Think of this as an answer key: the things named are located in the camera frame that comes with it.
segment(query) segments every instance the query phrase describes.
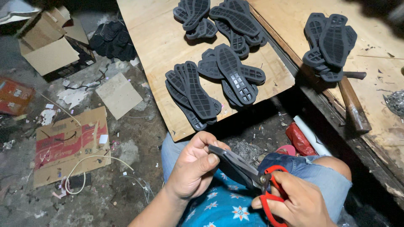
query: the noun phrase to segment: red plastic bag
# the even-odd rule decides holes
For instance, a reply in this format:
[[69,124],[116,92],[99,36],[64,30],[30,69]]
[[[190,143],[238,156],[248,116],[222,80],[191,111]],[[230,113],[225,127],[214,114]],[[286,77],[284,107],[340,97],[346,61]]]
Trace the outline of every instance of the red plastic bag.
[[299,129],[295,122],[292,122],[286,129],[286,135],[300,155],[317,155],[316,151],[310,145],[310,142],[306,139],[306,137],[303,135],[302,131]]

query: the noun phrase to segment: hand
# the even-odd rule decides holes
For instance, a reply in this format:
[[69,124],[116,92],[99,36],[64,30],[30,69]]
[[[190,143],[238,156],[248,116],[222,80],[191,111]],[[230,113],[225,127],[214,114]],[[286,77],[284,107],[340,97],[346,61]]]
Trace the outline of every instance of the hand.
[[214,135],[204,131],[198,132],[182,150],[174,165],[165,186],[169,193],[189,201],[206,191],[220,161],[215,154],[208,153],[209,144],[230,149]]
[[[289,227],[336,226],[328,215],[324,198],[317,186],[286,172],[274,171],[272,174],[288,194],[285,202],[267,200],[272,214],[283,218]],[[272,186],[271,193],[280,196],[279,191]],[[252,201],[251,206],[253,209],[262,208],[259,197]]]

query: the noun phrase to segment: stack of shoe soles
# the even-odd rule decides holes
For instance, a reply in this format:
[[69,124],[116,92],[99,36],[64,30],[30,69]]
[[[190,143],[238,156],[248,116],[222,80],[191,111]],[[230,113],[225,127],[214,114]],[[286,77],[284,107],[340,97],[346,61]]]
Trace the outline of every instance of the stack of shoe soles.
[[265,46],[268,42],[260,24],[251,17],[247,1],[225,0],[213,7],[209,16],[239,58],[248,56],[250,46]]
[[168,92],[196,131],[217,122],[216,115],[222,111],[222,104],[202,88],[194,62],[176,64],[174,70],[166,73],[166,78]]
[[348,54],[354,48],[358,35],[351,26],[345,26],[348,18],[332,14],[310,14],[304,33],[310,50],[303,56],[303,63],[313,67],[315,75],[326,82],[341,81]]
[[116,57],[121,61],[130,61],[136,57],[135,47],[123,20],[99,25],[89,44],[98,55],[109,59]]
[[198,63],[202,75],[221,80],[223,91],[232,106],[248,106],[258,95],[257,85],[265,83],[265,73],[256,67],[243,65],[232,48],[220,44],[208,49]]
[[173,9],[174,17],[183,23],[188,39],[213,38],[216,35],[215,24],[203,18],[209,9],[210,0],[181,0]]

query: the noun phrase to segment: scissors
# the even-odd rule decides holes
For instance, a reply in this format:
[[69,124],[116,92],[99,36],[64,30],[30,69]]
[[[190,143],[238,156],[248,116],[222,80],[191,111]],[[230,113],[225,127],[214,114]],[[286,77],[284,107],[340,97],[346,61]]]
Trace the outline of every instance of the scissors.
[[267,203],[267,199],[284,202],[284,199],[281,197],[268,193],[267,188],[271,182],[273,186],[278,189],[283,198],[287,199],[288,197],[282,186],[275,181],[275,177],[272,175],[272,172],[276,170],[288,172],[283,166],[271,166],[264,171],[264,174],[261,174],[242,157],[230,150],[224,150],[213,145],[209,145],[208,150],[209,153],[214,153],[219,157],[219,169],[226,174],[226,176],[233,181],[246,186],[247,189],[255,191],[258,189],[260,190],[261,195],[259,196],[259,199],[261,200],[262,207],[268,220],[274,227],[287,227],[285,223],[279,223],[274,218]]

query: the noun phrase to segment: wooden workbench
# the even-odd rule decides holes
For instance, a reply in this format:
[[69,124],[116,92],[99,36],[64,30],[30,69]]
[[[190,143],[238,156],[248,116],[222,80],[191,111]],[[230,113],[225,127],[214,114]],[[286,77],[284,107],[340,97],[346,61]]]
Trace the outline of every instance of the wooden workbench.
[[[202,59],[201,54],[206,49],[213,49],[222,43],[229,44],[227,38],[218,32],[216,38],[210,40],[187,40],[182,24],[173,16],[173,8],[178,6],[179,0],[117,0],[117,2],[157,106],[173,140],[178,141],[195,133],[169,95],[164,83],[165,73],[173,70],[175,64],[186,61],[198,64]],[[211,7],[219,5],[220,2],[222,0],[211,0]],[[262,67],[267,77],[266,83],[258,86],[259,93],[255,103],[269,99],[295,84],[293,76],[269,44],[255,53],[250,53],[242,62],[245,65]],[[218,121],[237,113],[224,97],[221,84],[202,77],[200,81],[208,95],[223,104],[222,111],[217,116]]]
[[[338,13],[348,18],[358,39],[348,56],[344,71],[366,71],[364,80],[349,79],[372,130],[361,139],[374,152],[374,166],[386,166],[390,176],[399,184],[390,184],[387,175],[379,181],[391,194],[401,200],[404,207],[404,123],[386,107],[383,95],[404,88],[404,77],[400,70],[404,66],[404,40],[395,37],[391,28],[379,19],[363,16],[361,6],[341,0],[247,0],[252,14],[285,50],[291,59],[302,65],[302,57],[309,50],[303,29],[310,13],[329,16]],[[342,115],[345,105],[339,88],[326,89],[323,93]]]

